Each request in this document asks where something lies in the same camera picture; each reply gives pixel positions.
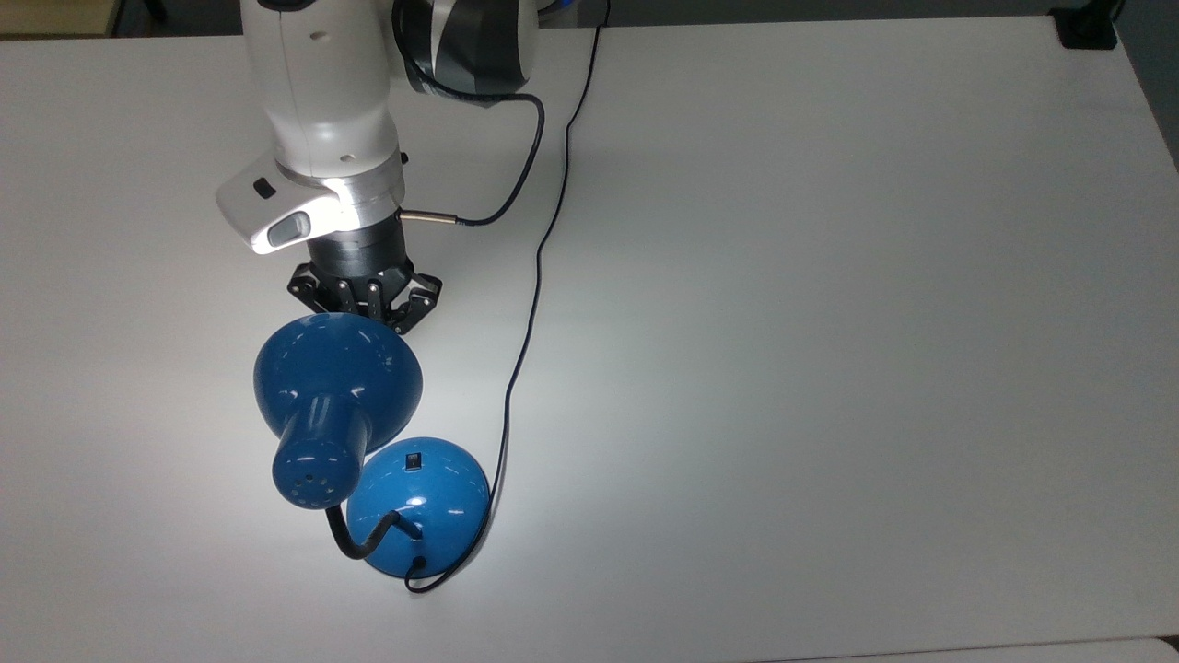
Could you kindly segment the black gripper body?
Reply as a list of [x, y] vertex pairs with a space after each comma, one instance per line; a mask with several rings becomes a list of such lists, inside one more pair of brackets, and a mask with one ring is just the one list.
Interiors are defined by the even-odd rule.
[[362, 280], [378, 273], [409, 275], [409, 257], [400, 219], [308, 239], [312, 269], [332, 280]]

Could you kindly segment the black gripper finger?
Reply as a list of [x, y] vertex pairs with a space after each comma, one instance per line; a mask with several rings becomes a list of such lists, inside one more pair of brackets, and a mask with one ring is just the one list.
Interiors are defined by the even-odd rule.
[[370, 276], [370, 319], [409, 334], [439, 306], [443, 282], [424, 273], [388, 269]]
[[369, 277], [325, 273], [312, 262], [296, 265], [286, 293], [312, 313], [350, 313], [369, 319]]

